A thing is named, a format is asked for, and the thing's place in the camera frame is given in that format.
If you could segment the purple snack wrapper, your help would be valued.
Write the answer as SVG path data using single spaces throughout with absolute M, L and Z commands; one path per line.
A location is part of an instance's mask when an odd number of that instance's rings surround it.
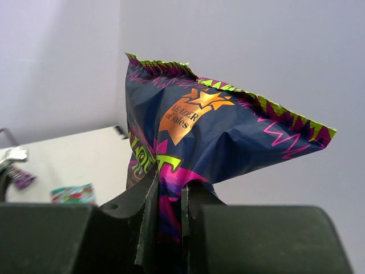
M 27 188 L 37 178 L 35 175 L 16 167 L 11 167 L 8 176 L 18 190 Z

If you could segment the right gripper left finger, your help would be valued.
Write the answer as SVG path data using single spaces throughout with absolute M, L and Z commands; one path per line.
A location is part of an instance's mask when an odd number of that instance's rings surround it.
M 154 164 L 141 181 L 100 206 L 108 216 L 105 273 L 154 273 L 158 174 Z

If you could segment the dark blue Krokant snack bag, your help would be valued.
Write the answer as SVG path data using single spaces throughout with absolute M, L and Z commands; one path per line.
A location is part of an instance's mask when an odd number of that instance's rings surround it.
M 127 54 L 127 184 L 157 169 L 157 241 L 180 244 L 182 189 L 216 183 L 322 150 L 336 131 L 267 98 L 197 76 L 186 63 Z

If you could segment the teal Fox's candy bag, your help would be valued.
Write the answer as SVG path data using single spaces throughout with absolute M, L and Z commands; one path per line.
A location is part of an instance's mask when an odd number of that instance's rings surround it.
M 94 187 L 91 183 L 83 186 L 68 186 L 50 192 L 52 203 L 96 204 Z

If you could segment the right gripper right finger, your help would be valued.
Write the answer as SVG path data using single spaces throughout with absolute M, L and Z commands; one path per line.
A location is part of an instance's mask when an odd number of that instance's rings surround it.
M 204 209 L 225 205 L 200 182 L 192 182 L 182 189 L 182 251 L 187 273 L 209 273 Z

